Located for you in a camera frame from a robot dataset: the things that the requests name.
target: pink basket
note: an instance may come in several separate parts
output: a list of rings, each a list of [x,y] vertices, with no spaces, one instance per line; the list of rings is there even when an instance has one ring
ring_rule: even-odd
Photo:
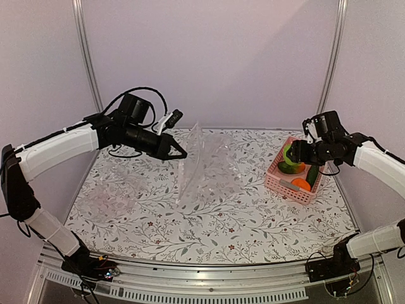
[[[312,187],[311,191],[307,191],[303,188],[291,184],[291,181],[296,178],[305,179],[306,174],[308,173],[308,170],[311,167],[310,165],[306,165],[305,170],[300,174],[283,174],[277,168],[277,164],[284,160],[283,157],[284,147],[297,139],[298,138],[290,136],[286,140],[281,150],[278,152],[277,156],[271,163],[270,168],[266,172],[265,186],[280,194],[285,195],[288,198],[293,199],[294,201],[297,201],[300,204],[308,205],[314,198],[316,190],[318,190],[318,186],[321,181],[322,175],[321,174],[318,175],[318,178],[316,179],[316,182]]]

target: white wall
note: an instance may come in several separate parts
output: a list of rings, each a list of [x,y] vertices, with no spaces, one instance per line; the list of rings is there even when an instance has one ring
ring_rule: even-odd
[[[349,132],[375,137],[405,158],[405,2],[349,1],[328,110]],[[405,217],[404,200],[376,178],[342,166],[340,179],[367,231]],[[404,303],[404,262],[385,256],[398,303]]]
[[[337,4],[84,1],[101,98],[152,86],[184,112],[181,126],[301,128],[320,98]]]
[[[3,1],[0,29],[0,147],[29,143],[95,112],[70,0]],[[59,219],[91,159],[70,160],[32,183]],[[2,195],[0,213],[6,213]],[[0,302],[23,303],[42,244],[8,217],[0,219],[0,231]]]

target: floral pattern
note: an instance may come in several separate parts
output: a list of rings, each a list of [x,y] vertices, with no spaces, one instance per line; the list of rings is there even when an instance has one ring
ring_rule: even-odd
[[[234,139],[243,192],[217,200],[176,204],[178,161],[142,155],[113,158],[102,151],[86,178],[66,226],[94,251],[125,257],[189,263],[287,262],[307,258],[327,241],[354,232],[333,177],[322,177],[318,194],[301,205],[264,186],[265,172],[289,136],[279,130],[205,130]],[[182,142],[188,130],[173,130]],[[121,153],[133,151],[122,148]],[[127,168],[133,182],[105,181],[112,196],[135,203],[115,218],[98,220],[80,206],[112,163]]]

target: clear plastic bag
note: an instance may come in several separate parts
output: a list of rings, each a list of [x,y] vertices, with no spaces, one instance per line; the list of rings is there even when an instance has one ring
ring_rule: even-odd
[[[129,174],[123,165],[108,165],[99,172],[96,186],[78,202],[77,208],[95,222],[116,219],[134,207],[141,184],[142,179]]]
[[[226,134],[203,134],[198,123],[185,138],[187,158],[178,165],[177,203],[216,200],[242,191],[239,168],[232,157],[234,139]]]

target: dark green cucumber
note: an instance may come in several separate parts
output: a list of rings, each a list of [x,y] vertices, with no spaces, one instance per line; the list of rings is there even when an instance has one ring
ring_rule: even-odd
[[[306,174],[306,181],[312,187],[315,185],[316,179],[318,178],[319,174],[319,166],[311,166],[309,168],[308,173]]]
[[[277,164],[278,169],[285,173],[285,174],[298,174],[301,173],[302,171],[305,170],[305,164],[304,163],[298,163],[297,165],[289,165],[285,161],[280,161]]]

